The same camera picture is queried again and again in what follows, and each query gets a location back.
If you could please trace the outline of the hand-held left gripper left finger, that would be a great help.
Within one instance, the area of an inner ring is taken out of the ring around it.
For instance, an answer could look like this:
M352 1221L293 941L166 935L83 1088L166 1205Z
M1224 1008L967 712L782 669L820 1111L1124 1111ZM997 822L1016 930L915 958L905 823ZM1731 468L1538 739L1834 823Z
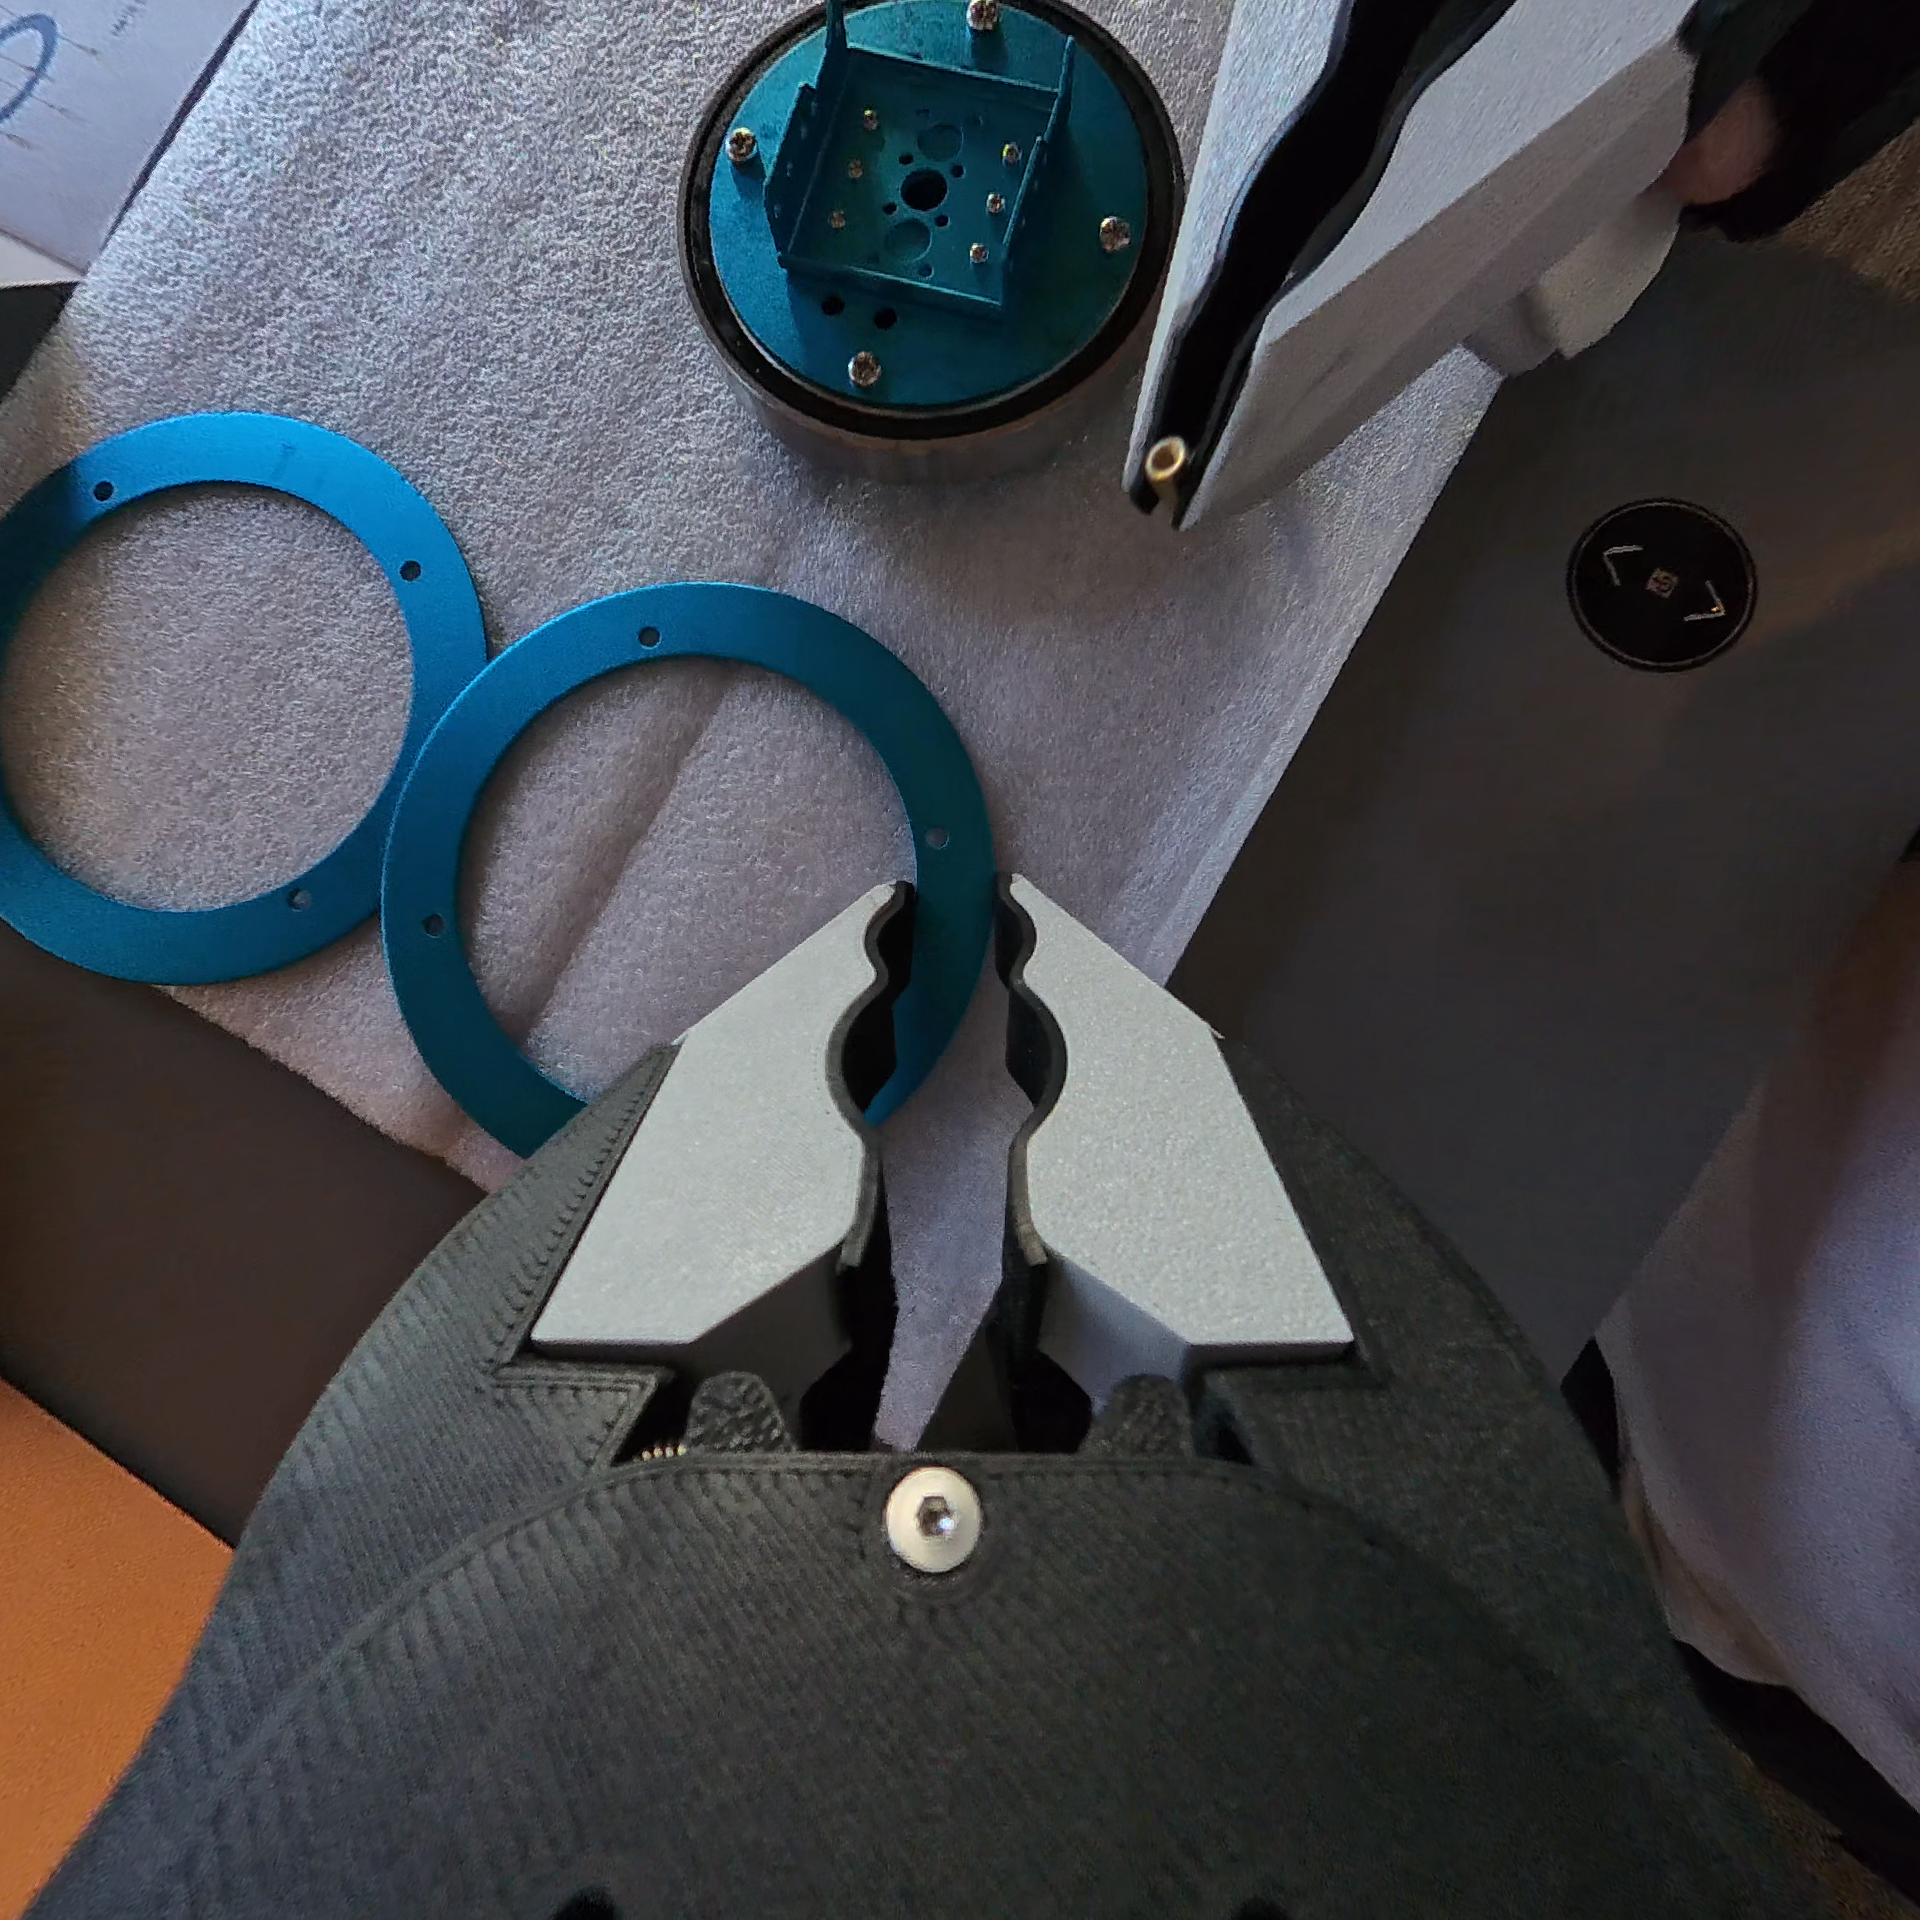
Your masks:
M893 1078L912 887L867 887L697 1019L530 1329L541 1357L755 1376L782 1412L845 1352L878 1221L855 1096Z

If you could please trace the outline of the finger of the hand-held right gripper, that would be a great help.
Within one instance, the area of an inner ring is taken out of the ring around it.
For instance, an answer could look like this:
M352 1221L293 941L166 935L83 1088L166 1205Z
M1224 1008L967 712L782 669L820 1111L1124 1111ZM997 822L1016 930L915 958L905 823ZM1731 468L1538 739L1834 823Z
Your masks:
M1507 3L1235 3L1124 454L1141 511L1198 515L1273 305L1353 227L1416 99L1501 15ZM1189 444L1169 506L1141 475L1165 432Z
M1278 495L1655 182L1690 3L1507 3L1411 104L1379 190L1267 313L1198 527Z

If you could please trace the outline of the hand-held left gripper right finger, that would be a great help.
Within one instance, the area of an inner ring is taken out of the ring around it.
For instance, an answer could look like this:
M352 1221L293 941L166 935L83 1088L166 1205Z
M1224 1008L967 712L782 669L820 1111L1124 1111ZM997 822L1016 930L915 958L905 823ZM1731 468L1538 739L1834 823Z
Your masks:
M1037 1304L1016 1352L1096 1407L1124 1377L1348 1357L1350 1323L1218 1037L1020 874L997 876L997 973L1032 1101L1008 1231Z

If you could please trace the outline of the blue round bearing base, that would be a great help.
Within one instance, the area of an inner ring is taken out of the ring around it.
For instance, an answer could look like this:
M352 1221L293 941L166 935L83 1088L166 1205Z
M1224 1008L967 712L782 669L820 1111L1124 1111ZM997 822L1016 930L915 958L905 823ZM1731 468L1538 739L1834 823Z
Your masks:
M754 419L815 468L1046 461L1143 357L1181 216L1143 68L1064 3L823 3L713 96L680 267Z

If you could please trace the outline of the printed instruction manual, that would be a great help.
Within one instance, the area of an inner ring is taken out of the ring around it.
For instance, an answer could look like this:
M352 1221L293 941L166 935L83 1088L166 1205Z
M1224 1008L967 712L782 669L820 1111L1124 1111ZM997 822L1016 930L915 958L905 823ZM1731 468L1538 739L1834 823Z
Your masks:
M250 3L2 3L2 285L76 281Z

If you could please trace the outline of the round black desk button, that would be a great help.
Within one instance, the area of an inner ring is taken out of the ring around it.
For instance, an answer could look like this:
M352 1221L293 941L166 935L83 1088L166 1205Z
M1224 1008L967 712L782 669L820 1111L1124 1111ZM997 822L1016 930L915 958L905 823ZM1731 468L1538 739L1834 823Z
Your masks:
M1722 515L1695 500L1629 500L1573 544L1565 600L1603 655L1682 674L1742 636L1756 567Z

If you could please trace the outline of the dark desk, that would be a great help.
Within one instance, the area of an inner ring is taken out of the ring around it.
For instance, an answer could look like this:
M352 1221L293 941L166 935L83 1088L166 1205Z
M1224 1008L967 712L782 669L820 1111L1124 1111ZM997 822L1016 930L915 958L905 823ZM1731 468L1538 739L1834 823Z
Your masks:
M1911 823L1916 318L1794 242L1682 242L1608 344L1489 394L1176 973L1553 1372ZM1560 595L1642 495L1746 515L1761 566L1686 679Z

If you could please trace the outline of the person's right hand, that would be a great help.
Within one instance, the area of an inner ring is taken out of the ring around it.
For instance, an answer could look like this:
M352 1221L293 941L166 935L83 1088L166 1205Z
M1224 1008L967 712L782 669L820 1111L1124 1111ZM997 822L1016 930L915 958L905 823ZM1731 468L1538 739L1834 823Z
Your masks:
M1776 147L1779 114L1771 109L1769 88L1755 75L1671 155L1660 173L1660 191L1678 207L1735 200L1764 176Z

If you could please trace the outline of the person's white shirt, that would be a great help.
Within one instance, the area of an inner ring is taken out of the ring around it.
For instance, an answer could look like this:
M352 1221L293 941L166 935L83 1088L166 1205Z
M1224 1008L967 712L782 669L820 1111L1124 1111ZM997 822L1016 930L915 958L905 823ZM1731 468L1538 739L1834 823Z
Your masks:
M1671 1634L1916 1812L1916 861L1599 1324Z

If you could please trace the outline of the white foam sheet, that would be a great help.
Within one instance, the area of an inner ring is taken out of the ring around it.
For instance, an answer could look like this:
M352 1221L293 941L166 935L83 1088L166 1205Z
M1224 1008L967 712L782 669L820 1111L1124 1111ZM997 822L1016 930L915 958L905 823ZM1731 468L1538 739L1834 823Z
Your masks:
M922 674L1001 861L1169 973L1494 380L1450 353L1193 534L1119 490L1134 383L1052 465L878 487L775 444L693 321L677 176L791 3L260 3L2 404L2 506L189 411L348 432L445 515L493 644L646 585L782 587ZM77 876L214 902L382 779L405 644L293 500L111 515L32 604L2 759ZM574 1091L905 870L806 693L646 665L538 721L474 812L496 1019ZM248 1505L412 1263L516 1161L432 1083L377 930L171 994L2 935L2 1372L185 1505Z

